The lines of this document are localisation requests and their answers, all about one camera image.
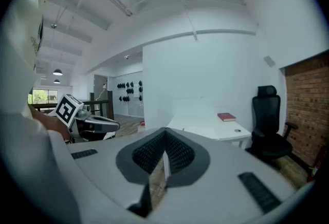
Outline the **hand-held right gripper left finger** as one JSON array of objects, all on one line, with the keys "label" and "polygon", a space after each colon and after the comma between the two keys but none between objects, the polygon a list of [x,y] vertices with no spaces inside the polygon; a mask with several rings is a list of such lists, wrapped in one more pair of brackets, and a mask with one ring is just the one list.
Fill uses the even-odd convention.
[{"label": "hand-held right gripper left finger", "polygon": [[84,219],[164,219],[152,205],[150,176],[165,151],[165,129],[70,145]]}]

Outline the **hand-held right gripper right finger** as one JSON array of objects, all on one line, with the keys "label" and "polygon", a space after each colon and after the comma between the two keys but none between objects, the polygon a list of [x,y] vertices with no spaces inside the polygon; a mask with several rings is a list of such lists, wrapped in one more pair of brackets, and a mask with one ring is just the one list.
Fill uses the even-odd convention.
[{"label": "hand-held right gripper right finger", "polygon": [[[230,143],[181,130],[178,133],[203,146],[210,164],[192,185],[167,189],[150,214],[154,223],[289,223],[289,213],[314,186],[311,182],[296,190],[276,170]],[[244,172],[254,173],[281,204],[263,214],[238,178]]]}]

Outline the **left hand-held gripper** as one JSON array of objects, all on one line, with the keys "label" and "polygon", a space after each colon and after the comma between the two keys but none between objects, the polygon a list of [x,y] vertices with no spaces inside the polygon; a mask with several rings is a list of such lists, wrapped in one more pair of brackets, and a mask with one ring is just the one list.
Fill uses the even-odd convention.
[{"label": "left hand-held gripper", "polygon": [[70,94],[64,94],[56,105],[54,115],[65,125],[71,142],[85,142],[84,127],[94,133],[110,133],[120,129],[120,123],[102,116],[91,116],[90,106]]}]

